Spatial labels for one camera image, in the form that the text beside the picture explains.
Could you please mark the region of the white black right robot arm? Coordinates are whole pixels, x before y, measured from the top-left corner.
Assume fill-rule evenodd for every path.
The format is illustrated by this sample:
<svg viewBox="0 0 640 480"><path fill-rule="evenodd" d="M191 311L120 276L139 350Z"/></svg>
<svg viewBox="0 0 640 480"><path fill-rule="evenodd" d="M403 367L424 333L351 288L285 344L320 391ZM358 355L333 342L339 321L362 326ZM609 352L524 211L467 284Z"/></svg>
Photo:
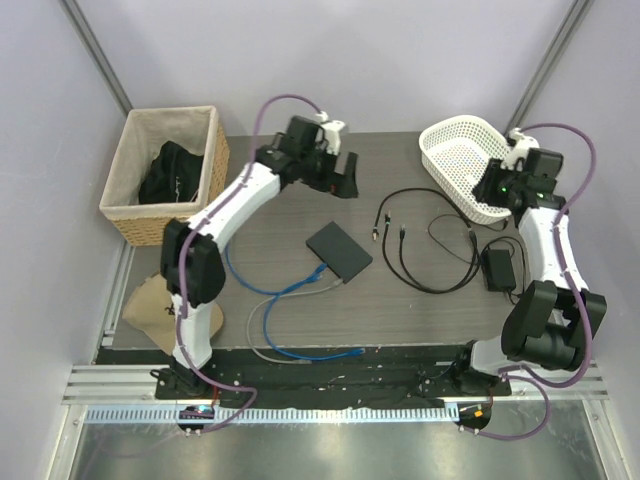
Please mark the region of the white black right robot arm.
<svg viewBox="0 0 640 480"><path fill-rule="evenodd" d="M589 290L569 239L568 203L555 194L562 154L532 147L490 160L473 194L480 203L508 209L528 256L530 283L507 316L500 336L470 342L451 371L457 391L477 393L506 373L539 366L567 371L567 388L591 361L592 342L607 310Z"/></svg>

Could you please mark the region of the dark grey network switch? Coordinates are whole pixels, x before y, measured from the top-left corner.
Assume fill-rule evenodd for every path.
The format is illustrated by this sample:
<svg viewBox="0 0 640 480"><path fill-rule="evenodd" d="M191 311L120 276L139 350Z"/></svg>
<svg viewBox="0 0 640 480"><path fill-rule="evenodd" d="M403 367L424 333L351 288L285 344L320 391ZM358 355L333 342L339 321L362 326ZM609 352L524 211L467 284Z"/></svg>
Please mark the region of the dark grey network switch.
<svg viewBox="0 0 640 480"><path fill-rule="evenodd" d="M373 261L372 256L334 221L309 237L306 246L344 284L353 280Z"/></svg>

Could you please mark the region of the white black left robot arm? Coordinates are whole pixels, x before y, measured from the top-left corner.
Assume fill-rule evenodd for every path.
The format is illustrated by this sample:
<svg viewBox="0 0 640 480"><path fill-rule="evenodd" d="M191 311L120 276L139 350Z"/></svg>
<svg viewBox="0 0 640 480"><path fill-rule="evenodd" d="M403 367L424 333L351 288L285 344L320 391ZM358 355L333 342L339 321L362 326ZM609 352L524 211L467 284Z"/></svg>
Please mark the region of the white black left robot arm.
<svg viewBox="0 0 640 480"><path fill-rule="evenodd" d="M343 172L335 167L347 125L329 119L294 116L273 140L252 149L241 173L214 201L186 221L165 227L160 274L175 313L176 342L168 368L158 373L160 391L200 399L213 385L206 369L212 359L211 315L226 281L222 255L236 231L288 185L301 182L337 198L358 195L351 153Z"/></svg>

